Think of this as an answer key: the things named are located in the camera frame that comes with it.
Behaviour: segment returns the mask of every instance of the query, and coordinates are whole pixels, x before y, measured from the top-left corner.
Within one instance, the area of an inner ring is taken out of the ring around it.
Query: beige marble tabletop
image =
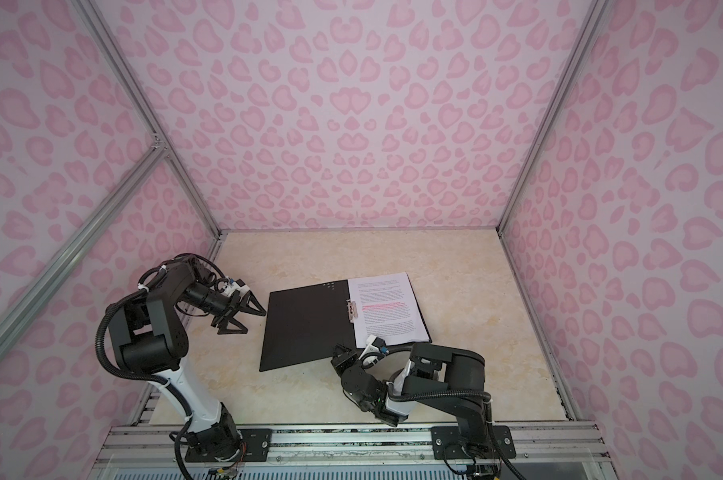
[[[248,283],[265,308],[271,291],[407,272],[433,343],[487,360],[495,419],[566,419],[494,230],[235,233],[216,263]],[[265,318],[237,318],[247,335],[218,336],[210,317],[192,319],[188,336],[195,371],[238,424],[375,422],[344,398],[329,359],[259,372]],[[394,354],[370,372],[387,378],[406,358]],[[453,419],[418,405],[409,422]],[[165,398],[150,422],[182,423]]]

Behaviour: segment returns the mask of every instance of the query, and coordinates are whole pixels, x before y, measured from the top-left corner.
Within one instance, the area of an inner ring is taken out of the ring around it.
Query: metal clip
[[[348,306],[348,321],[353,323],[354,319],[359,317],[358,311],[356,311],[356,302],[347,301]]]

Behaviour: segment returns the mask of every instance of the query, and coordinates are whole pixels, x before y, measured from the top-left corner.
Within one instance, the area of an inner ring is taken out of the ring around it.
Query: paper
[[[350,300],[356,303],[356,348],[364,348],[369,335],[387,345],[430,340],[405,273],[348,280]]]

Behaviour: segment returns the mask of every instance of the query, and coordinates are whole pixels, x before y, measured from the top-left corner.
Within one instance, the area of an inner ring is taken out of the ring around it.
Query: clipboard
[[[260,371],[328,359],[337,343],[355,346],[354,308],[347,280],[271,292]],[[420,303],[417,310],[422,318]]]

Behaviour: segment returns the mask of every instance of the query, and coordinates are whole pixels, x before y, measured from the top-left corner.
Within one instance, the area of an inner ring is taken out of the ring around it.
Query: diagonal metal beam
[[[0,362],[166,155],[167,150],[161,142],[151,147],[121,184],[46,264],[44,271],[28,287],[22,298],[4,312],[0,318]]]
[[[207,227],[212,231],[212,235],[217,238],[220,236],[220,226],[212,216],[212,212],[209,210],[204,197],[196,188],[196,185],[191,180],[188,171],[180,160],[180,155],[177,150],[172,146],[172,141],[164,131],[164,127],[158,120],[153,107],[151,106],[148,96],[142,90],[140,83],[137,79],[137,75],[132,70],[132,67],[127,63],[121,48],[116,42],[116,38],[111,33],[111,29],[106,23],[105,19],[100,12],[93,0],[71,0],[71,3],[78,11],[78,15],[83,20],[89,33],[92,35],[92,40],[99,46],[102,56],[105,57],[108,64],[111,66],[113,73],[116,75],[119,83],[124,87],[127,96],[135,106],[135,110],[142,119],[148,131],[151,132],[155,141],[163,142],[169,150],[168,164],[174,170],[174,174],[180,180],[182,186],[188,198],[191,200],[191,204],[194,206],[198,214],[203,218]]]
[[[556,126],[557,119],[564,109],[569,92],[572,91],[575,82],[577,82],[578,76],[583,70],[583,66],[593,48],[593,44],[596,43],[602,26],[609,20],[609,12],[612,9],[613,3],[614,0],[593,0],[588,9],[583,26],[580,28],[580,33],[578,33],[577,39],[575,40],[574,47],[569,53],[567,62],[564,64],[561,78],[556,89],[553,91],[550,103],[548,103],[548,109],[543,115],[543,121],[540,123],[540,127],[535,133],[535,138],[532,140],[532,147],[529,149],[529,154],[527,154],[527,158],[524,160],[519,177],[516,178],[516,183],[513,184],[513,188],[511,189],[508,205],[506,205],[503,211],[501,222],[497,225],[497,231],[500,234],[508,227],[510,216],[516,209],[521,193],[527,186],[529,172],[538,162],[543,152],[543,145],[545,145],[550,132],[553,131],[553,128]]]

